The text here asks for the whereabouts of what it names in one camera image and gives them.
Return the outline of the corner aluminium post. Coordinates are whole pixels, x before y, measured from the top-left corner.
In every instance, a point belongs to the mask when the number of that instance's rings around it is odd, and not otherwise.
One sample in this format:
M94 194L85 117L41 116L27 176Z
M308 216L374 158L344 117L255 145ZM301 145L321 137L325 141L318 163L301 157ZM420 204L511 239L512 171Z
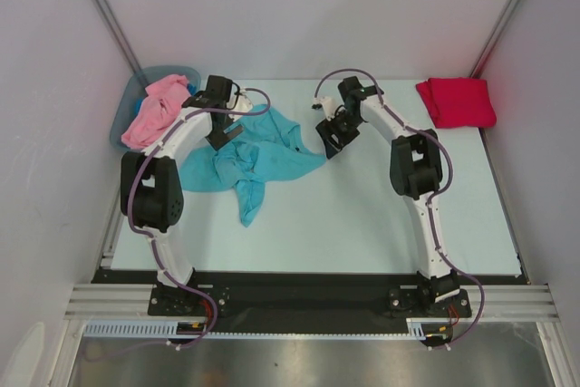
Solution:
M109 0L92 0L98 13L103 20L105 27L111 34L113 41L119 49L121 56L133 73L141 69L137 55L131 47L131 43L122 29L117 15L114 13Z
M494 23L491 32L486 39L477 60L469 72L469 78L479 79L488 65L492 54L498 48L498 45L507 31L511 21L514 19L519 7L524 0L507 0L502 7L498 19Z

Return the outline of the folded red t shirt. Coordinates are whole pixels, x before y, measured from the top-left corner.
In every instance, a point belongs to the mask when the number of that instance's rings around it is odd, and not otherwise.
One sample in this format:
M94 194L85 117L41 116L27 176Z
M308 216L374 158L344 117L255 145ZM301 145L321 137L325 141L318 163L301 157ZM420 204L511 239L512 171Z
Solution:
M491 128L497 123L485 80L429 78L415 89L437 129Z

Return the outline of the turquoise t shirt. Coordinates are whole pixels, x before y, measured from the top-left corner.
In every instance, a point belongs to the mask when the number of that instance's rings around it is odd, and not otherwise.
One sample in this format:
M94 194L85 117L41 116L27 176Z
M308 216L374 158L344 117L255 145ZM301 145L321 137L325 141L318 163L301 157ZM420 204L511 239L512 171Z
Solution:
M268 182L300 179L321 168L326 157L304 145L299 123L264 104L233 126L241 133L220 150L207 146L191 151L179 178L189 192L234 190L240 222L249 227L263 205Z

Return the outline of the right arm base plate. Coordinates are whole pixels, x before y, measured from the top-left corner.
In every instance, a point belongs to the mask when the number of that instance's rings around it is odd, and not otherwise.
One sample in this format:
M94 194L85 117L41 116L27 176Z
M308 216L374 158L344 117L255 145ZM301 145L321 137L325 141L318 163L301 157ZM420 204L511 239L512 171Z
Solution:
M395 286L386 296L387 312L397 318L469 318L473 311L468 293L460 286L443 297L435 296L430 285Z

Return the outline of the left corner aluminium post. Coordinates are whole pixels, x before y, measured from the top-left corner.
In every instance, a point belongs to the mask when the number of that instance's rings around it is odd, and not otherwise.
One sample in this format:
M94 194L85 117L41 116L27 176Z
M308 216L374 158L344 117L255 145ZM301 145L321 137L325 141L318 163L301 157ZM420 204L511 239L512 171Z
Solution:
M119 49L121 56L133 73L141 69L137 55L131 47L131 43L122 29L117 15L114 13L109 0L92 0L98 13L103 20L105 27L111 34L113 41Z

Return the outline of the right corner aluminium post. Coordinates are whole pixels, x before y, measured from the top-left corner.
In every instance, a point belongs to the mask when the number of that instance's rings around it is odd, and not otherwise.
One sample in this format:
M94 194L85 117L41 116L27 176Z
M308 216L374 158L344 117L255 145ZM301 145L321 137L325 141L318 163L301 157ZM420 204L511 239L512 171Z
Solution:
M492 54L498 48L498 45L507 31L511 21L514 19L519 7L524 0L507 0L502 7L498 19L494 23L491 32L486 39L477 60L469 72L469 78L479 79L488 65Z

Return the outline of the aluminium front rail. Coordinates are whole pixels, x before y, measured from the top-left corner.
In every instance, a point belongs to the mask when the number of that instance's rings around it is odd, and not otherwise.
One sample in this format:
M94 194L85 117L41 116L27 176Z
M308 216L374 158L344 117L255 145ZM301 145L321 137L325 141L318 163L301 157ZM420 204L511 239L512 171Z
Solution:
M153 285L76 285L65 309L66 319L142 319L147 316ZM486 285L482 322L548 322L559 320L547 285Z

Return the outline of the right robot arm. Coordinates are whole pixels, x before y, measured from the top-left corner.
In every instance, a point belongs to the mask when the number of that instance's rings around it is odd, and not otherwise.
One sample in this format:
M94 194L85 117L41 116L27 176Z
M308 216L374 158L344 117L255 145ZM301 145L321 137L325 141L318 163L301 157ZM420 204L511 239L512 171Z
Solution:
M355 76L342 80L338 90L341 103L328 96L314 96L313 107L324 112L316 131L326 158L333 158L353 142L364 123L382 135L390 145L391 186L411 214L418 242L419 273L425 280L441 280L450 274L450 267L441 258L443 244L437 236L440 220L434 195L440 191L443 178L437 134L413 128L387 106L379 87L364 87Z

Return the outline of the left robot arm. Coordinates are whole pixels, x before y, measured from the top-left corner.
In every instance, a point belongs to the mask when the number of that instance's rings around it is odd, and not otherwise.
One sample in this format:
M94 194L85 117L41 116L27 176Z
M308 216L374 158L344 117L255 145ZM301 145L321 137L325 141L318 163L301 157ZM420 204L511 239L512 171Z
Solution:
M200 292L188 284L194 274L177 235L184 209L179 166L201 142L220 150L242 129L235 119L252 103L232 80L210 75L203 90L189 96L177 119L142 151L128 151L121 159L121 213L132 232L150 246L157 280L171 286L169 304L181 314L194 312Z

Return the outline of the blue plastic basket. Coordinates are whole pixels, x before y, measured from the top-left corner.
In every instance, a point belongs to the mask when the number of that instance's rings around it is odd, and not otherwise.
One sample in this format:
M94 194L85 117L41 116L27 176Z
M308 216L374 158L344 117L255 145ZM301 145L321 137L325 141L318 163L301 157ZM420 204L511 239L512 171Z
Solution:
M184 75L196 90L199 90L200 75L188 66L158 65L146 67L134 73L127 82L111 125L109 139L113 148L120 152L129 150L121 141L121 136L137 117L140 105L147 96L146 87L171 74Z

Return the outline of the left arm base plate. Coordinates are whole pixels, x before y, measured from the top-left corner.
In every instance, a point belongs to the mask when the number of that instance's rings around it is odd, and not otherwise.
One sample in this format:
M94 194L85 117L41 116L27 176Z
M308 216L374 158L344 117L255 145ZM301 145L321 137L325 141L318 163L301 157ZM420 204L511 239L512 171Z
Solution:
M195 272L187 286L208 295L215 302L218 317L233 314L231 286L225 273ZM202 316L207 309L215 313L206 297L175 286L167 279L156 279L150 292L147 314L157 317Z

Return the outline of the pink t shirt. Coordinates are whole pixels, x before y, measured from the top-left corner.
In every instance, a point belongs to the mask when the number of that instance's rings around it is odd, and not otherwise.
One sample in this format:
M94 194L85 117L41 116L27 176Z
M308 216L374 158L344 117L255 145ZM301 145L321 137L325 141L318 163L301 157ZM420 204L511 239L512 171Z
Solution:
M190 96L185 75L170 74L147 86L136 118L121 135L132 150L142 150L160 138L178 118L182 103Z

